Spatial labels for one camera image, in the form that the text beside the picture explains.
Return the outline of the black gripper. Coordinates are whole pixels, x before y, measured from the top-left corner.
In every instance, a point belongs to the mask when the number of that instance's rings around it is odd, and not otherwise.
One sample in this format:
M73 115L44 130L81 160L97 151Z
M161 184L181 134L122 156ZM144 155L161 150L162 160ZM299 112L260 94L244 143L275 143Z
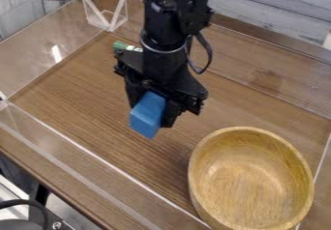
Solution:
M183 67L170 80L153 78L142 70L144 53L129 50L116 50L118 63L116 73L125 78L129 105L134 107L146 91L152 91L166 100L162 117L162 127L170 128L183 111L199 115L203 111L208 91L192 76L189 69Z

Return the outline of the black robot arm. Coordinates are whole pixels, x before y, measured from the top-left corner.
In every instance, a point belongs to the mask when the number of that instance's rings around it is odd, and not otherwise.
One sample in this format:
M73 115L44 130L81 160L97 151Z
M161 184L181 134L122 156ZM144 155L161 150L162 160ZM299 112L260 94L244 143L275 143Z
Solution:
M125 79L133 110L138 109L150 93L165 102L157 123L169 128L184 112L201 112L208 98L207 89L195 79L205 69L195 65L191 48L192 40L199 40L207 55L213 55L203 36L213 10L208 0L144 0L144 6L142 50L117 51L114 70Z

